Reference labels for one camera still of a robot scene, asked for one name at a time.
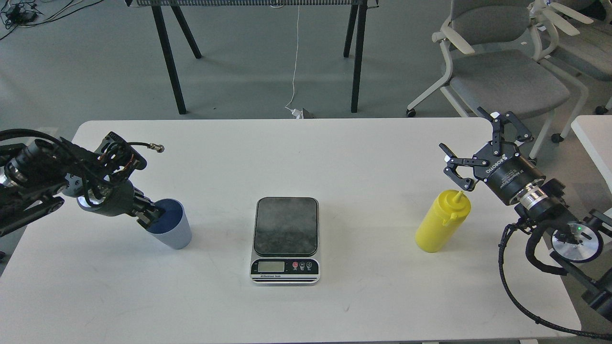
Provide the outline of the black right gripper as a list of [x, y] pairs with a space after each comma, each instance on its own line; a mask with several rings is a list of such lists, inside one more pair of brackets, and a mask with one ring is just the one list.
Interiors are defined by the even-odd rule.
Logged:
[[511, 111], [504, 115], [498, 112], [490, 114], [483, 107], [478, 107], [477, 113], [491, 122], [492, 143], [485, 144], [476, 152], [474, 154], [476, 159], [458, 158], [448, 146], [440, 143], [439, 147], [446, 155], [447, 165], [444, 173], [462, 190], [471, 192], [475, 188], [476, 181], [473, 178], [461, 177], [457, 168], [473, 167], [475, 178], [483, 181], [503, 204], [516, 204], [517, 194], [530, 183], [542, 185], [545, 175], [522, 156], [516, 144], [504, 142], [503, 127], [507, 124], [514, 126], [517, 131], [515, 140], [520, 143], [533, 141], [532, 132]]

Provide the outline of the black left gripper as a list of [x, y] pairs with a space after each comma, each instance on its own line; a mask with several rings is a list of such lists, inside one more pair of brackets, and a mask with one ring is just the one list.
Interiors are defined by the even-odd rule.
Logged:
[[87, 195], [90, 203], [87, 203], [84, 196], [79, 196], [77, 200], [79, 207], [90, 213], [107, 217], [128, 214], [135, 217], [136, 222], [143, 228], [149, 228], [161, 217], [161, 209], [129, 180], [114, 189], [106, 189], [101, 199], [96, 199], [89, 193]]

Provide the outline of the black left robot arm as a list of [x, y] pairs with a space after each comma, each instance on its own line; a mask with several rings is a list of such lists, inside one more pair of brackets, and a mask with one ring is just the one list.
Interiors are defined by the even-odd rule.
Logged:
[[146, 168], [146, 159], [110, 131], [95, 151], [41, 131], [11, 129], [1, 140], [31, 138], [1, 146], [1, 235], [14, 232], [57, 211], [64, 196], [79, 207], [107, 217], [126, 214], [143, 228], [155, 227], [169, 214], [161, 201], [153, 202], [130, 181], [135, 170]]

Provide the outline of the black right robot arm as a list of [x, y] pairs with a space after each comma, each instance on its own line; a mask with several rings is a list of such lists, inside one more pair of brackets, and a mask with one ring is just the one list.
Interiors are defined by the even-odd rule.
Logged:
[[533, 140], [531, 131], [511, 111], [488, 113], [482, 107], [477, 114], [492, 125], [492, 138], [472, 158], [457, 157], [448, 146], [445, 174], [462, 190], [472, 191], [483, 182], [505, 205], [513, 205], [519, 219], [503, 230], [498, 249], [499, 275], [514, 306], [536, 324], [572, 335], [610, 341], [609, 333], [568, 329], [548, 322], [521, 305], [511, 293], [503, 271], [503, 259], [512, 234], [520, 230], [529, 235], [525, 255], [541, 272], [571, 276], [585, 288], [583, 300], [606, 320], [611, 319], [611, 272], [593, 279], [579, 268], [598, 258], [604, 247], [602, 236], [611, 235], [611, 218], [595, 209], [588, 217], [577, 219], [564, 201], [564, 184], [546, 179], [519, 150], [520, 143]]

